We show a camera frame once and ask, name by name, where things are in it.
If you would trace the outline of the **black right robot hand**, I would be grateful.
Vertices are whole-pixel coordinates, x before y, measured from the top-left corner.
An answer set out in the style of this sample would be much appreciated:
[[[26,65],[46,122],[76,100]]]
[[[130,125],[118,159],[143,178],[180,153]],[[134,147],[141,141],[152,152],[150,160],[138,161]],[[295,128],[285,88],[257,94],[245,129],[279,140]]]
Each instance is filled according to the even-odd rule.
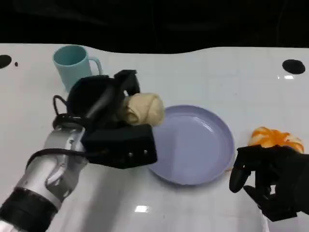
[[[309,156],[288,146],[240,147],[232,168],[229,189],[241,189],[270,221],[309,212]]]

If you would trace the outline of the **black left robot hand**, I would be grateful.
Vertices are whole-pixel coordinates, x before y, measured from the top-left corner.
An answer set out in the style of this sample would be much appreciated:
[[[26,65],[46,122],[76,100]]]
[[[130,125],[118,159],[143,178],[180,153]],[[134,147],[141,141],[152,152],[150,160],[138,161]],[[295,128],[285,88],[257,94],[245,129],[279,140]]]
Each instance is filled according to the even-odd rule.
[[[140,85],[136,70],[121,70],[113,78],[107,75],[84,77],[69,92],[67,112],[88,126],[102,125],[120,110],[126,97],[137,93],[140,93]]]

